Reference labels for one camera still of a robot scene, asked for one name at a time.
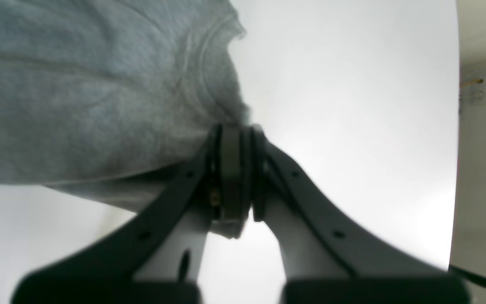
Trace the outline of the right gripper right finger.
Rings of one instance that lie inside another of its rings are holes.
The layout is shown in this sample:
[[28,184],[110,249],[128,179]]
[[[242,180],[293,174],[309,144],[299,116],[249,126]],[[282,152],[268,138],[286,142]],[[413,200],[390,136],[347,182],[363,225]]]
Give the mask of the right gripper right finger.
[[463,281],[373,235],[286,153],[250,128],[254,220],[278,241],[281,304],[468,304]]

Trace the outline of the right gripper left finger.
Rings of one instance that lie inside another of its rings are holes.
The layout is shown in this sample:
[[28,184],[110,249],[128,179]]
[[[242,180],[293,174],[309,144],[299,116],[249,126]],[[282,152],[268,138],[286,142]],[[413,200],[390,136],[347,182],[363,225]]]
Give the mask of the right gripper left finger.
[[243,230],[242,129],[214,127],[161,195],[101,241],[35,271],[13,304],[200,304],[209,232]]

